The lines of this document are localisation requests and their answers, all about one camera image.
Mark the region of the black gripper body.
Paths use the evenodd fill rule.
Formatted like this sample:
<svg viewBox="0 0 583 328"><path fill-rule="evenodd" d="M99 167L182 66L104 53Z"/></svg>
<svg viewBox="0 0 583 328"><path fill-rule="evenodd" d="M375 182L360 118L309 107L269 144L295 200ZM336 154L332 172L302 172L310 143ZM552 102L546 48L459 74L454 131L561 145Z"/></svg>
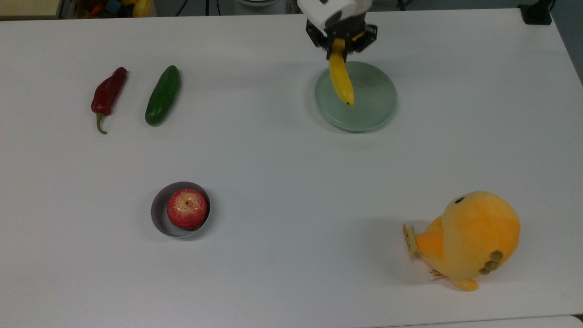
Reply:
<svg viewBox="0 0 583 328"><path fill-rule="evenodd" d="M366 13L356 16L341 18L342 13L334 13L323 23L323 33L330 39L343 39L343 36L350 32L360 31L366 26Z"/></svg>

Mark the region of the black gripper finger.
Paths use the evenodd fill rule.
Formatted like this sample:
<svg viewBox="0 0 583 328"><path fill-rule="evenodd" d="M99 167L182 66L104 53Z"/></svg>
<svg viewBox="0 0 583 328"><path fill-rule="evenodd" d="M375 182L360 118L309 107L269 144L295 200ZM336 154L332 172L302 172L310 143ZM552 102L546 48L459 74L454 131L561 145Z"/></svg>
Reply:
<svg viewBox="0 0 583 328"><path fill-rule="evenodd" d="M307 20L306 23L306 33L316 48L326 52L326 60L329 61L333 39L320 31L310 20Z"/></svg>
<svg viewBox="0 0 583 328"><path fill-rule="evenodd" d="M364 26L360 31L350 32L343 36L344 50L343 60L353 53L361 53L377 40L378 27Z"/></svg>

